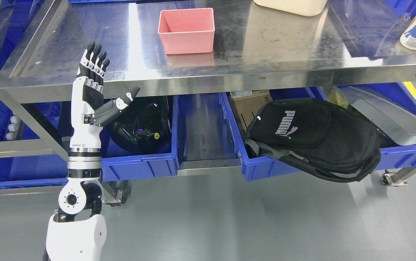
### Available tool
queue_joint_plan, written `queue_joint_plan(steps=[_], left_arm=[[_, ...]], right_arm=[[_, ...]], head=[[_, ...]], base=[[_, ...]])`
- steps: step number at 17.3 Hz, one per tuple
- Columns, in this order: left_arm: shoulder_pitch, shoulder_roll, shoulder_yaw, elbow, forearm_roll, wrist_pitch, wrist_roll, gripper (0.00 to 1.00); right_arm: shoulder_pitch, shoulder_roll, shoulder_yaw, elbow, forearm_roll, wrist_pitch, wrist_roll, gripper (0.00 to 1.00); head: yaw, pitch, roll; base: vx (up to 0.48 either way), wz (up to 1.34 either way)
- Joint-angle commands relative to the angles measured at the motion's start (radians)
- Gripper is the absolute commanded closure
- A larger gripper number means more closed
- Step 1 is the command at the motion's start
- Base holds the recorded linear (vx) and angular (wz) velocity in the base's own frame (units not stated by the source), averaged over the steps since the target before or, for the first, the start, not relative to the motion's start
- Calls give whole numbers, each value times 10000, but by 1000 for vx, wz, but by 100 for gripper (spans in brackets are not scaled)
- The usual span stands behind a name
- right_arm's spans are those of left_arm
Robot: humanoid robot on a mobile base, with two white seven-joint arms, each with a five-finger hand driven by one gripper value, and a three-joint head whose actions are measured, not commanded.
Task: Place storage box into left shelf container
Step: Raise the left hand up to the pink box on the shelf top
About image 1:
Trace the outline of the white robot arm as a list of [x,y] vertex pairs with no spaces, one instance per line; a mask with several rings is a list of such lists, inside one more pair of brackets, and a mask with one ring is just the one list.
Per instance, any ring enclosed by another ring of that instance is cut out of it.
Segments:
[[101,163],[98,148],[72,148],[68,153],[67,183],[48,222],[45,260],[100,260],[107,238]]

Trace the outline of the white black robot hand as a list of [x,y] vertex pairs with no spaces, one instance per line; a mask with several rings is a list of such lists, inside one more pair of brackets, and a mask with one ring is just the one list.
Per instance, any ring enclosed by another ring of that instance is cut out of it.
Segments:
[[133,87],[104,102],[104,76],[110,64],[106,56],[102,46],[92,41],[80,58],[71,93],[71,152],[98,152],[103,127],[125,112],[140,91]]

